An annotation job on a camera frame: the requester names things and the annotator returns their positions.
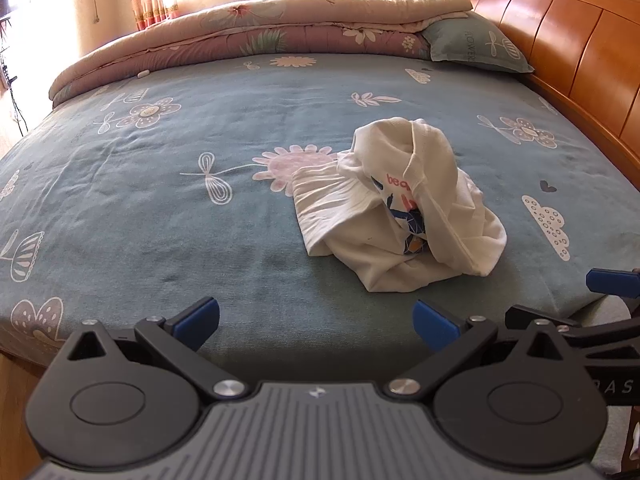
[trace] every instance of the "metal screw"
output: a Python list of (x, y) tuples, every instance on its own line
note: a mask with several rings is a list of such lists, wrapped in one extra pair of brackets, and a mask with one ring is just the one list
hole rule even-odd
[(234, 379), (220, 381), (213, 386), (213, 392), (221, 397), (237, 397), (244, 392), (244, 384)]
[(413, 395), (420, 391), (420, 383), (413, 379), (394, 379), (389, 383), (389, 390), (396, 395)]

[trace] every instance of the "white flower print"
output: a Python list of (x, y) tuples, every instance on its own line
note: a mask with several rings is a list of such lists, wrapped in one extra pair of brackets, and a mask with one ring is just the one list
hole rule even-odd
[(385, 95), (373, 97), (372, 92), (366, 92), (360, 96), (360, 94), (354, 92), (351, 94), (351, 100), (355, 101), (358, 106), (366, 108), (367, 106), (380, 106), (380, 103), (399, 103), (402, 99)]
[(494, 126), (494, 124), (482, 115), (478, 115), (478, 119), (480, 119), (481, 126), (485, 126), (487, 128), (493, 128), (503, 137), (509, 139), (514, 144), (521, 144), (521, 140), (525, 142), (531, 142), (535, 140), (540, 146), (544, 146), (545, 148), (555, 149), (558, 147), (556, 141), (554, 140), (554, 134), (548, 132), (546, 130), (540, 130), (536, 128), (530, 121), (527, 121), (523, 118), (517, 118), (515, 121), (507, 118), (501, 117), (500, 121), (502, 124), (505, 124), (507, 128)]
[(320, 148), (314, 144), (309, 144), (303, 150), (301, 146), (294, 144), (285, 148), (277, 147), (271, 152), (264, 152), (262, 157), (255, 156), (254, 162), (263, 164), (267, 171), (259, 171), (253, 176), (254, 180), (273, 179), (271, 190), (278, 193), (284, 189), (286, 196), (293, 196), (292, 176), (300, 168), (307, 166), (322, 166), (338, 157), (337, 153), (331, 153), (331, 147)]
[(365, 39), (375, 43), (376, 34), (382, 34), (382, 31), (376, 28), (345, 28), (342, 33), (343, 36), (353, 36), (359, 45), (363, 44)]
[(301, 66), (311, 66), (316, 64), (316, 60), (312, 57), (303, 57), (303, 56), (283, 56), (277, 57), (276, 59), (272, 59), (270, 64), (276, 66), (293, 66), (293, 67), (301, 67)]
[(136, 105), (129, 110), (129, 116), (121, 118), (116, 123), (116, 128), (121, 128), (131, 123), (136, 123), (136, 128), (146, 128), (156, 124), (160, 120), (160, 116), (173, 114), (181, 108), (181, 105), (172, 104), (173, 100), (172, 97), (165, 97), (152, 105)]
[(402, 42), (402, 46), (404, 46), (404, 49), (409, 52), (414, 47), (414, 43), (415, 38), (412, 38), (411, 36), (405, 36), (404, 41)]

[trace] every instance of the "blue gripper pad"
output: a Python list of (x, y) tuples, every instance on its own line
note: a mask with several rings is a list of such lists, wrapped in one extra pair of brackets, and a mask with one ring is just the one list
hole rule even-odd
[(183, 345), (197, 351), (218, 329), (220, 307), (213, 298), (202, 298), (167, 320), (164, 329)]
[(442, 350), (458, 339), (465, 323), (443, 309), (436, 309), (423, 301), (414, 305), (414, 330), (434, 352)]
[(587, 288), (621, 298), (640, 298), (640, 272), (591, 269), (587, 273)]

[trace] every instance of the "logo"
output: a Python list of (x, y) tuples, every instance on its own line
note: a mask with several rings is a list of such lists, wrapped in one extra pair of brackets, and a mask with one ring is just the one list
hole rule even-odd
[(326, 390), (322, 386), (316, 386), (313, 390), (307, 392), (310, 396), (319, 399), (326, 394)]

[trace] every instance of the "blue bed sheet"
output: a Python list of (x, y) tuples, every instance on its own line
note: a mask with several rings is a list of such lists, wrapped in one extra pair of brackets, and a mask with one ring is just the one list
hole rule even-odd
[[(487, 278), (371, 294), (306, 255), (292, 172), (393, 116), (440, 128), (504, 224)], [(230, 372), (385, 379), (426, 353), (418, 299), (568, 316), (597, 298), (591, 267), (639, 266), (640, 194), (568, 120), (512, 76), (399, 57), (254, 56), (113, 83), (19, 142), (0, 189), (0, 346), (42, 364), (81, 319), (122, 328), (212, 295), (202, 352)]]

